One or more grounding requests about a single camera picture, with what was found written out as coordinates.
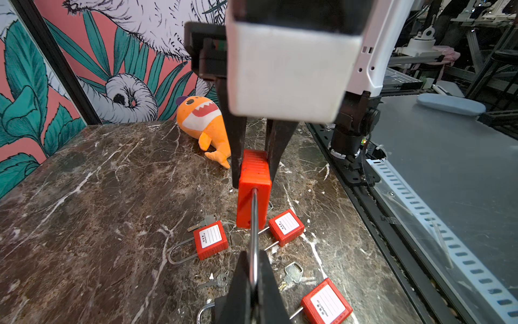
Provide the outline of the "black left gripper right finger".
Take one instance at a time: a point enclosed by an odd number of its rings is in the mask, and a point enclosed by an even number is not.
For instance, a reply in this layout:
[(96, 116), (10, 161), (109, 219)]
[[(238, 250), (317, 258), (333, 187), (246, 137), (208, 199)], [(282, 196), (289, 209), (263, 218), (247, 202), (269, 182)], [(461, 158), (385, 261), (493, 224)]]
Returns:
[(256, 290), (258, 294), (256, 304), (258, 309), (256, 312), (257, 323), (291, 323), (265, 251), (259, 251)]

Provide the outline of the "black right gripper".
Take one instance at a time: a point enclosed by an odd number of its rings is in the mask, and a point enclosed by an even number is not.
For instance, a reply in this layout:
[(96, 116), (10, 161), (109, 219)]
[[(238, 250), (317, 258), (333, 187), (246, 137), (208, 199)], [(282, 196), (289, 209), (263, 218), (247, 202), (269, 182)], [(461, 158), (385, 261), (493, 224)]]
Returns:
[[(226, 28), (224, 25), (187, 22), (184, 25), (184, 47), (191, 58), (192, 71), (205, 81), (216, 81), (219, 107), (231, 149), (232, 184), (238, 189), (247, 118), (235, 116), (229, 109)], [(272, 182), (275, 181), (282, 155), (298, 124), (298, 121), (267, 120), (265, 151)]]

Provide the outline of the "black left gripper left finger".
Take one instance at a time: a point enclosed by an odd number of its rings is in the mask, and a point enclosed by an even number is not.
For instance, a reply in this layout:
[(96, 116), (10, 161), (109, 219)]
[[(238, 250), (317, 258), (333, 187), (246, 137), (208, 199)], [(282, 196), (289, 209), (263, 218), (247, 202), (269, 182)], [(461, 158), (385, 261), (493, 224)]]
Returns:
[(250, 323), (251, 304), (248, 255), (242, 251), (228, 293), (216, 298), (216, 323)]

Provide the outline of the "red padlock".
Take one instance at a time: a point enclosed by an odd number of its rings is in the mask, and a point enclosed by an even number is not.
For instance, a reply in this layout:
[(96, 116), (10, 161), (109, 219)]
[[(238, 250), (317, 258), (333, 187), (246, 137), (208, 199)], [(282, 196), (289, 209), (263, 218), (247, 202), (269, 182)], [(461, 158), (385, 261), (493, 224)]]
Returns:
[(295, 211), (293, 209), (287, 209), (269, 220), (267, 227), (260, 230), (259, 234), (269, 231), (274, 236), (276, 241), (265, 248), (265, 250), (268, 251), (276, 246), (284, 247), (286, 244), (301, 236), (304, 230), (305, 226), (295, 214)]
[(344, 322), (353, 313), (353, 308), (333, 281), (326, 278), (302, 298), (300, 307), (289, 319), (293, 320), (301, 312), (306, 314), (310, 323), (337, 324)]
[(246, 149), (238, 182), (236, 225), (250, 230), (249, 281), (252, 290), (258, 285), (258, 236), (267, 221), (271, 189), (267, 153)]
[[(193, 242), (196, 246), (196, 253), (182, 260), (174, 261), (173, 252)], [(172, 265), (180, 265), (192, 259), (203, 261), (229, 248), (229, 242), (225, 234), (225, 230), (221, 220), (213, 222), (205, 227), (194, 230), (191, 238), (173, 245), (167, 252), (167, 260)]]

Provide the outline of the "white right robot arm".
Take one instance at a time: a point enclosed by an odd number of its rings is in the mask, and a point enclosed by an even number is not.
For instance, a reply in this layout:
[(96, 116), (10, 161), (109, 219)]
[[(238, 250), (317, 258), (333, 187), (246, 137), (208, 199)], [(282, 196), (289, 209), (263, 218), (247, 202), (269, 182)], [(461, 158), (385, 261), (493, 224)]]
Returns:
[(379, 113), (369, 107), (411, 1), (228, 1), (222, 25), (187, 22), (192, 70), (214, 83), (231, 148), (233, 186), (248, 118), (267, 120), (270, 174), (300, 122), (334, 123), (354, 158)]

